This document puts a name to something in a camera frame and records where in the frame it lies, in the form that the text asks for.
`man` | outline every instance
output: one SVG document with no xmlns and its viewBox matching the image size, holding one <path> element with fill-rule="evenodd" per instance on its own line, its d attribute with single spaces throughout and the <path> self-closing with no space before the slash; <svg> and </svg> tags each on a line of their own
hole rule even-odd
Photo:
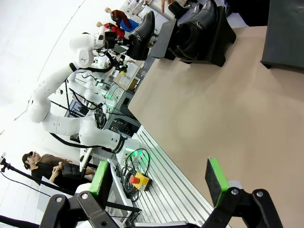
<svg viewBox="0 0 304 228">
<path fill-rule="evenodd" d="M 52 167 L 50 165 L 41 163 L 41 162 L 35 162 L 35 155 L 33 152 L 26 153 L 22 156 L 22 161 L 24 164 L 24 167 L 27 170 L 31 170 L 31 175 L 33 177 L 36 177 L 38 179 L 42 179 L 42 177 L 45 177 L 49 179 L 52 183 L 56 184 L 59 187 L 62 187 L 64 189 L 70 190 L 75 192 L 77 187 L 81 184 L 89 183 L 90 181 L 82 178 L 82 179 L 72 179 L 63 177 L 62 173 L 60 171 L 60 167 L 57 165 L 55 167 Z"/>
<path fill-rule="evenodd" d="M 116 25 L 113 25 L 111 23 L 102 24 L 100 21 L 96 24 L 97 27 L 104 26 L 106 29 L 111 27 L 111 31 L 115 32 L 118 39 L 124 39 L 124 30 L 122 28 L 117 27 Z"/>
<path fill-rule="evenodd" d="M 70 163 L 73 162 L 72 160 L 56 157 L 52 154 L 45 154 L 40 156 L 37 152 L 30 152 L 33 154 L 33 159 L 36 162 L 36 165 L 39 165 L 41 163 L 49 165 L 51 167 L 59 166 L 60 170 L 63 169 L 64 163 Z M 94 174 L 94 170 L 87 169 L 85 171 L 86 175 Z"/>
<path fill-rule="evenodd" d="M 111 10 L 110 8 L 105 8 L 105 12 L 111 14 L 111 19 L 116 22 L 116 25 L 126 32 L 132 32 L 139 24 L 131 19 L 128 19 L 124 12 L 120 10 Z"/>
</svg>

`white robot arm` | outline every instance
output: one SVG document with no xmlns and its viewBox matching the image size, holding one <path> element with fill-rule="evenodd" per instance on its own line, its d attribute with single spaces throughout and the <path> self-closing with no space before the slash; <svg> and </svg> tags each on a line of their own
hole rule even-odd
<svg viewBox="0 0 304 228">
<path fill-rule="evenodd" d="M 92 81 L 88 81 L 85 85 L 82 85 L 78 83 L 76 80 L 76 73 L 73 72 L 70 74 L 68 79 L 68 88 L 72 89 L 77 94 L 80 94 L 83 96 L 86 100 L 92 101 L 96 104 L 103 103 L 107 104 L 111 107 L 114 107 L 115 102 L 109 99 L 104 98 L 104 95 L 106 94 L 106 91 L 94 86 L 92 83 L 95 83 L 95 81 L 92 79 Z"/>
<path fill-rule="evenodd" d="M 124 164 L 124 159 L 129 153 L 144 147 L 138 140 L 124 138 L 110 130 L 100 130 L 94 119 L 90 117 L 69 118 L 50 112 L 51 102 L 48 97 L 77 69 L 91 66 L 94 59 L 93 50 L 103 47 L 103 41 L 102 32 L 95 37 L 90 34 L 82 34 L 73 39 L 70 46 L 76 54 L 75 62 L 38 82 L 28 113 L 30 119 L 35 123 L 42 123 L 46 131 L 69 136 L 78 133 L 82 145 L 99 145 L 109 148 L 116 153 L 118 162 Z"/>
</svg>

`black stand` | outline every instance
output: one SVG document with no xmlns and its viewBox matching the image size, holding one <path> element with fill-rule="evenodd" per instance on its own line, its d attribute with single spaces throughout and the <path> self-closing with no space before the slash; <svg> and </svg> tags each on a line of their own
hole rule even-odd
<svg viewBox="0 0 304 228">
<path fill-rule="evenodd" d="M 227 50 L 227 44 L 233 44 L 237 36 L 230 27 L 226 14 L 225 7 L 218 6 L 218 25 L 214 30 L 214 33 L 210 37 L 210 45 L 207 54 L 202 51 L 202 55 L 198 56 L 198 59 L 192 60 L 183 58 L 180 61 L 184 63 L 203 63 L 203 64 L 215 64 L 222 67 L 226 62 L 225 52 Z"/>
<path fill-rule="evenodd" d="M 201 45 L 198 48 L 202 48 L 200 55 L 197 59 L 182 58 L 180 61 L 190 63 L 203 63 L 203 64 L 215 64 L 222 67 L 226 61 L 225 52 L 227 50 L 227 44 L 233 44 L 237 38 L 235 32 L 230 27 L 226 14 L 225 7 L 218 6 L 218 23 L 213 33 L 210 34 L 209 48 L 206 49 L 206 44 Z M 174 60 L 175 56 L 169 51 L 170 46 L 173 43 L 174 34 L 178 30 L 177 21 L 171 20 L 164 23 L 161 27 L 161 31 L 157 42 L 151 50 L 151 56 L 154 58 L 166 58 Z"/>
<path fill-rule="evenodd" d="M 161 31 L 158 35 L 157 41 L 151 49 L 150 55 L 153 58 L 166 58 L 169 60 L 174 60 L 175 55 L 168 50 L 168 48 L 173 43 L 173 34 L 178 30 L 177 20 L 170 20 L 163 23 Z"/>
<path fill-rule="evenodd" d="M 224 228 L 232 217 L 241 217 L 249 228 L 283 228 L 275 205 L 264 189 L 249 194 L 243 189 L 229 188 L 202 228 Z"/>
</svg>

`black leather shoe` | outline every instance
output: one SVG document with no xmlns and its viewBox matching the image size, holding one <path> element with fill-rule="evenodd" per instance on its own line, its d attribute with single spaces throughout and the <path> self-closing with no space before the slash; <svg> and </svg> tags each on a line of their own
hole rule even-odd
<svg viewBox="0 0 304 228">
<path fill-rule="evenodd" d="M 202 10 L 188 21 L 179 25 L 180 35 L 176 48 L 186 57 L 197 59 L 199 54 L 208 50 L 210 35 L 217 25 L 217 5 L 208 0 Z"/>
<path fill-rule="evenodd" d="M 191 17 L 197 15 L 201 11 L 202 8 L 203 8 L 203 5 L 198 3 L 194 8 L 193 13 L 191 13 Z"/>
<path fill-rule="evenodd" d="M 155 18 L 154 12 L 147 13 L 140 26 L 129 35 L 132 44 L 127 50 L 127 55 L 135 60 L 146 60 L 149 49 L 147 48 L 150 38 L 154 33 Z"/>
</svg>

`tan tabletop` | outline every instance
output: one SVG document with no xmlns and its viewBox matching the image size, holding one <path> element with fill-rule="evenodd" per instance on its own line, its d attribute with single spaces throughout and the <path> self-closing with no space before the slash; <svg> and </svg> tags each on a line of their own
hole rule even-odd
<svg viewBox="0 0 304 228">
<path fill-rule="evenodd" d="M 303 227 L 304 74 L 260 63 L 266 27 L 235 32 L 223 67 L 155 60 L 129 109 L 210 203 L 209 156 L 245 191 L 268 190 L 284 227 Z"/>
</svg>

